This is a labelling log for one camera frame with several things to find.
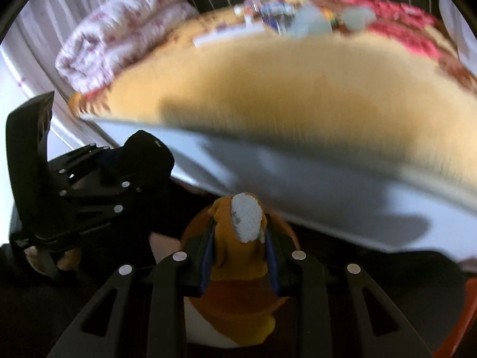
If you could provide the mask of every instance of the folded blanket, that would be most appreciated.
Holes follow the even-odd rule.
[[[78,92],[108,85],[166,33],[197,11],[180,0],[109,0],[70,35],[56,58],[60,75]]]
[[[233,9],[209,12],[183,23],[108,89],[73,96],[70,108],[81,117],[304,146],[313,155],[379,156],[401,166],[385,170],[399,176],[415,168],[477,190],[477,80],[440,23],[391,2],[308,1],[336,13],[371,6],[377,20],[357,33],[268,32],[195,48],[198,35],[238,22]],[[371,160],[361,165],[376,171]],[[434,178],[406,181],[466,203]]]

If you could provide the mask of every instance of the orange object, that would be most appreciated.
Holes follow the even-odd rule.
[[[434,358],[451,358],[457,350],[465,333],[472,327],[477,319],[477,278],[467,280],[466,304],[464,312],[456,327],[449,334],[439,350],[434,352]]]
[[[277,297],[271,289],[268,276],[264,276],[267,270],[265,253],[261,249],[263,244],[258,241],[257,243],[239,243],[226,235],[227,227],[231,233],[233,230],[230,220],[230,199],[231,197],[218,199],[213,208],[209,207],[198,213],[186,228],[181,244],[184,245],[188,238],[203,233],[211,216],[220,219],[220,228],[219,224],[216,227],[218,238],[216,238],[215,247],[218,255],[225,252],[226,257],[220,257],[219,265],[214,264],[212,276],[217,277],[217,271],[224,266],[224,260],[227,260],[229,265],[223,270],[230,272],[235,279],[226,280],[223,275],[220,275],[219,279],[211,279],[209,287],[201,298],[191,297],[188,300],[222,335],[240,346],[257,345],[263,343],[275,328],[272,313],[283,305],[287,298]],[[290,236],[295,247],[299,248],[298,239],[292,227],[273,212],[267,209],[264,209],[264,212],[270,214],[275,229]],[[252,260],[250,255],[255,255],[257,259]],[[238,275],[234,266],[240,263],[246,265],[244,273],[246,272],[248,276],[241,274],[240,279],[237,279]]]

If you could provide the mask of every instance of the black mount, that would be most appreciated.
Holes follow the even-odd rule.
[[[296,356],[334,358],[328,267],[297,250],[289,236],[275,231],[270,216],[267,220],[270,283],[277,296],[299,299]],[[204,234],[189,239],[183,251],[166,257],[153,268],[119,268],[66,329],[48,358],[185,357],[183,300],[185,296],[200,297],[208,286],[214,259],[214,229],[215,221],[211,218]],[[130,272],[122,275],[124,270]],[[432,358],[416,331],[366,271],[349,264],[344,273],[361,342],[357,357]],[[102,320],[96,318],[97,323],[106,324],[105,331],[89,330],[88,323],[111,290],[117,292],[111,311]],[[365,292],[385,308],[395,325],[383,335],[374,330]]]
[[[136,267],[154,264],[147,237],[163,213],[174,166],[171,152],[140,130],[123,147],[90,144],[48,161],[52,105],[53,93],[43,94],[7,119],[15,199],[10,242],[21,249],[37,246],[54,278],[59,272],[52,254],[58,258],[72,248],[98,254],[97,264],[104,269],[101,283],[118,267],[116,260]]]

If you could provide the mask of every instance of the blurry object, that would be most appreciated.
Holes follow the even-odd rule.
[[[149,235],[149,245],[158,264],[167,256],[180,250],[180,241],[178,239],[158,233],[151,233]]]
[[[331,9],[321,7],[320,10],[321,13],[323,13],[323,15],[330,21],[332,27],[338,25],[338,18]]]
[[[222,20],[217,23],[215,30],[219,32],[224,30],[225,28],[227,28],[227,23],[225,22],[225,20]]]
[[[245,0],[243,2],[243,15],[245,21],[247,21],[247,17],[251,20],[259,16],[262,6],[262,0]]]
[[[109,0],[68,37],[55,66],[83,94],[110,84],[197,11],[181,0]]]
[[[439,0],[445,29],[457,45],[459,60],[474,75],[477,74],[477,39],[451,0]]]
[[[443,39],[428,34],[438,31],[436,18],[387,1],[309,1],[333,7],[337,15],[348,7],[369,7],[377,20],[358,36],[336,33],[297,41],[265,33],[197,52],[191,42],[195,34],[213,30],[222,20],[239,20],[232,8],[206,14],[182,25],[153,58],[124,71],[110,88],[72,97],[71,109],[80,117],[270,139],[286,146],[300,142],[313,150],[323,145],[344,149],[344,144],[346,152],[366,151],[428,170],[451,184],[477,185],[476,139],[471,137],[477,135],[477,85],[440,46]]]
[[[6,34],[0,58],[8,67],[4,79],[15,80],[27,100],[55,91],[52,132],[72,149],[90,142],[108,145],[102,135],[71,115],[65,100],[73,89],[54,67],[56,55],[75,27],[107,0],[29,0]]]
[[[200,47],[203,44],[233,40],[236,38],[242,38],[246,36],[256,35],[257,33],[265,32],[265,28],[262,23],[251,23],[249,25],[238,24],[234,26],[226,26],[219,31],[214,31],[206,35],[201,35],[194,38],[194,45]]]
[[[434,358],[451,358],[457,351],[466,332],[469,331],[477,320],[477,278],[471,278],[466,283],[466,303],[459,322],[452,333],[447,337]]]
[[[289,31],[290,35],[297,38],[330,33],[333,33],[333,28],[328,18],[320,9],[310,4],[304,5],[297,11]]]
[[[295,15],[295,7],[281,0],[268,1],[260,9],[263,22],[284,34],[290,30]]]
[[[463,260],[459,262],[459,266],[464,272],[477,274],[477,257]]]
[[[235,6],[234,6],[235,16],[237,16],[237,17],[243,17],[243,12],[244,12],[243,5],[235,5]]]
[[[193,186],[191,184],[188,184],[182,180],[179,180],[177,178],[171,178],[171,180],[174,182],[174,183],[177,183],[178,185],[180,185],[183,189],[187,190],[188,192],[190,192],[191,194],[195,194],[195,195],[206,195],[208,192],[204,189],[201,189],[199,187],[196,187],[196,186]]]
[[[368,7],[352,7],[343,11],[341,20],[350,31],[362,31],[376,21],[376,14]]]
[[[43,264],[38,248],[36,246],[30,246],[24,250],[28,263],[34,270],[44,276],[48,276],[45,265]],[[56,263],[56,267],[61,271],[69,271],[71,269],[78,268],[81,261],[81,249],[73,248],[67,250],[64,256],[61,257]]]

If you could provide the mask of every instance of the plush toy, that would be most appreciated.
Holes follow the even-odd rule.
[[[292,228],[266,213],[299,247]],[[219,198],[190,222],[181,244],[203,233],[210,217],[216,220],[215,260],[204,295],[185,299],[188,342],[222,348],[263,343],[275,328],[273,312],[286,301],[273,293],[267,276],[263,207],[250,194]]]

